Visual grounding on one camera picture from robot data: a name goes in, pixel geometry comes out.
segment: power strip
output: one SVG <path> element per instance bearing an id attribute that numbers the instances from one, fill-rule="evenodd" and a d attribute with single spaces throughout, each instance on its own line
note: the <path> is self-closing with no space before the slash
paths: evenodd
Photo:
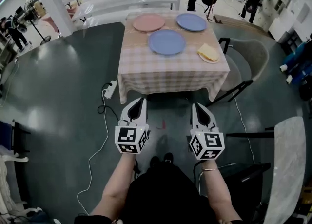
<path id="1" fill-rule="evenodd" d="M 116 81 L 111 81 L 110 82 L 112 84 L 112 86 L 108 86 L 107 90 L 105 91 L 104 97 L 106 97 L 107 99 L 112 98 L 113 93 L 117 87 L 118 82 Z"/>

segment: table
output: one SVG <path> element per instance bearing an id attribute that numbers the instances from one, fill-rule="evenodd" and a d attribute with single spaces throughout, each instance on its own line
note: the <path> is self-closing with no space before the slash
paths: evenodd
<path id="1" fill-rule="evenodd" d="M 274 128 L 274 172 L 264 224 L 283 224 L 300 197 L 306 167 L 306 134 L 302 117 L 292 117 Z"/>
<path id="2" fill-rule="evenodd" d="M 206 88 L 213 101 L 230 71 L 221 46 L 208 24 L 202 32 L 190 32 L 176 23 L 179 11 L 153 10 L 165 18 L 165 27 L 180 32 L 186 39 L 185 50 L 174 56 L 153 53 L 148 34 L 136 31 L 132 21 L 142 12 L 130 13 L 126 19 L 122 42 L 118 81 L 121 104 L 126 103 L 129 90 L 148 95 L 153 93 L 196 91 Z M 204 14 L 198 14 L 206 20 Z M 218 63 L 203 61 L 196 51 L 207 43 L 218 53 Z"/>

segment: white pillar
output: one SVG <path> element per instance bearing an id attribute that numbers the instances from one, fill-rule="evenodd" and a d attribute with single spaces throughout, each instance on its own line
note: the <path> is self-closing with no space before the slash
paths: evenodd
<path id="1" fill-rule="evenodd" d="M 64 4 L 62 3 L 62 0 L 41 1 L 59 31 L 62 33 L 62 36 L 69 36 L 76 30 Z"/>

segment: checkered tablecloth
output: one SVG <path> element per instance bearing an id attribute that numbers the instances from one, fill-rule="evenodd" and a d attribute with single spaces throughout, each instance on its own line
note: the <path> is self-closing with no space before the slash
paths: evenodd
<path id="1" fill-rule="evenodd" d="M 190 32 L 176 23 L 176 17 L 182 12 L 153 12 L 165 18 L 166 28 L 180 32 L 187 46 L 183 52 L 172 56 L 152 52 L 148 46 L 149 34 L 138 32 L 132 26 L 133 19 L 142 12 L 130 13 L 127 16 L 118 70 L 121 104 L 126 103 L 129 90 L 148 95 L 206 88 L 210 101 L 213 101 L 230 69 L 209 23 L 207 22 L 208 27 L 203 32 Z M 206 20 L 205 15 L 198 15 Z M 217 51 L 220 55 L 218 63 L 207 63 L 196 53 L 203 43 Z"/>

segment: plate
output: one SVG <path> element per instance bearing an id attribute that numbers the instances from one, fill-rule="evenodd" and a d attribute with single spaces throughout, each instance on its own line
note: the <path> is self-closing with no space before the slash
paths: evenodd
<path id="1" fill-rule="evenodd" d="M 132 26 L 134 29 L 143 32 L 151 32 L 159 30 L 161 27 L 165 25 L 165 19 L 155 13 L 146 13 L 136 17 Z"/>
<path id="2" fill-rule="evenodd" d="M 220 58 L 218 58 L 217 61 L 210 61 L 210 60 L 204 58 L 201 54 L 199 54 L 199 56 L 201 57 L 201 59 L 203 59 L 205 62 L 208 62 L 208 63 L 217 63 L 217 62 L 220 62 Z"/>
<path id="3" fill-rule="evenodd" d="M 207 28 L 206 21 L 196 14 L 184 13 L 176 18 L 176 22 L 188 31 L 203 31 Z"/>
<path id="4" fill-rule="evenodd" d="M 148 38 L 150 49 L 162 55 L 175 55 L 184 50 L 185 38 L 173 30 L 159 30 Z"/>

